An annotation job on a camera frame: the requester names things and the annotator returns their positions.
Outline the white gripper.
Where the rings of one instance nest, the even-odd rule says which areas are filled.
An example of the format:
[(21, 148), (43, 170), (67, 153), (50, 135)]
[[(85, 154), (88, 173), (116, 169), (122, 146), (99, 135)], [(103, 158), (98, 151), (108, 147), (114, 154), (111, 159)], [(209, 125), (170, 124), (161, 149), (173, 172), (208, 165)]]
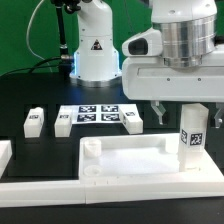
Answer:
[[(132, 100), (150, 100), (165, 125), (166, 109), (160, 101), (224, 102), (224, 57), (209, 54), (193, 68), (173, 69), (157, 57), (130, 57), (122, 66), (122, 85)], [(215, 127), (223, 123), (224, 103), (216, 104)]]

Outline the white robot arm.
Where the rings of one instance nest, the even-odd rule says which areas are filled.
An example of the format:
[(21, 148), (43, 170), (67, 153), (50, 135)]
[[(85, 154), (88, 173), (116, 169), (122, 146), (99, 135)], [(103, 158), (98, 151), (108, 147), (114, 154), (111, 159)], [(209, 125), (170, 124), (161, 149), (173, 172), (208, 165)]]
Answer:
[(217, 0), (140, 0), (152, 9), (152, 27), (122, 45), (118, 64), (112, 11), (102, 0), (81, 0), (80, 44), (71, 77), (94, 86), (122, 72), (125, 95), (149, 100), (214, 102), (216, 127), (224, 121), (224, 40), (216, 36)]

